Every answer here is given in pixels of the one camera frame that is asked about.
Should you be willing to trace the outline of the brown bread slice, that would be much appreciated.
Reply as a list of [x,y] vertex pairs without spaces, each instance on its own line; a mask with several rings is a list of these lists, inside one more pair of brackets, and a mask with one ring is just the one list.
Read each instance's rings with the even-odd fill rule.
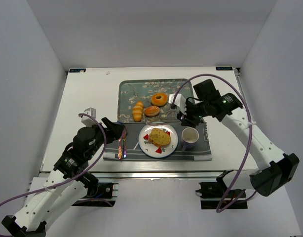
[[149,134],[149,142],[156,147],[162,148],[170,144],[171,137],[165,131],[159,128],[153,128]]

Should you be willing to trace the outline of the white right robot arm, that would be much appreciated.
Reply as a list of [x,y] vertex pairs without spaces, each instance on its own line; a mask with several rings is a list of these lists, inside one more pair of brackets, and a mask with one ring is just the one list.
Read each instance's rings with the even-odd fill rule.
[[194,85],[197,97],[184,98],[179,92],[170,96],[169,102],[179,108],[177,115],[182,126],[196,127],[204,117],[213,117],[227,127],[245,146],[248,155],[254,159],[257,169],[225,171],[217,183],[229,192],[232,189],[255,190],[267,197],[290,182],[294,176],[299,158],[286,154],[252,121],[248,107],[238,91],[221,95],[211,79]]

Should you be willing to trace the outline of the metal serving tongs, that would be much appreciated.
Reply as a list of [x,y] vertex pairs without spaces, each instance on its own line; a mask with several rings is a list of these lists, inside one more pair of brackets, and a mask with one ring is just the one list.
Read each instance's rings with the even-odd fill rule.
[[175,123],[175,122],[181,122],[181,121],[178,120],[176,117],[154,116],[154,117],[145,117],[144,122],[146,124],[150,124],[150,123]]

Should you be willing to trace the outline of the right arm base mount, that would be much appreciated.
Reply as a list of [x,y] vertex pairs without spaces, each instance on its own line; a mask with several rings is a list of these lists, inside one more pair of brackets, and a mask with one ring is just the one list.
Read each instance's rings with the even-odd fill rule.
[[[224,192],[227,190],[225,179],[233,179],[234,170],[225,170],[222,172],[196,172],[196,177],[199,179],[199,188],[195,194],[200,197],[202,210],[216,209]],[[248,204],[246,193],[242,189],[232,187],[226,198],[223,200],[221,207],[224,208],[230,202],[235,201],[228,209],[247,209]]]

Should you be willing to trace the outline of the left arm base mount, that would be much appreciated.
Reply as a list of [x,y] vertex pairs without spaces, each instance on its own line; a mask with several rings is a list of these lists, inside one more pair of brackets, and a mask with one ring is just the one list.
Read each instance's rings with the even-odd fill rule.
[[113,207],[118,196],[118,183],[113,181],[101,182],[91,173],[85,173],[77,179],[81,181],[87,193],[72,206]]

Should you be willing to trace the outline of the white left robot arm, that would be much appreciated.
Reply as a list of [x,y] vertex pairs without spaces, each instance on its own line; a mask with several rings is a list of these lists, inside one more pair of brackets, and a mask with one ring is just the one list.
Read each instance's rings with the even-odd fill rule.
[[122,137],[123,124],[102,118],[78,130],[54,164],[43,187],[30,192],[31,200],[16,214],[7,215],[2,225],[12,237],[44,237],[46,229],[79,199],[98,191],[98,179],[89,161],[102,148]]

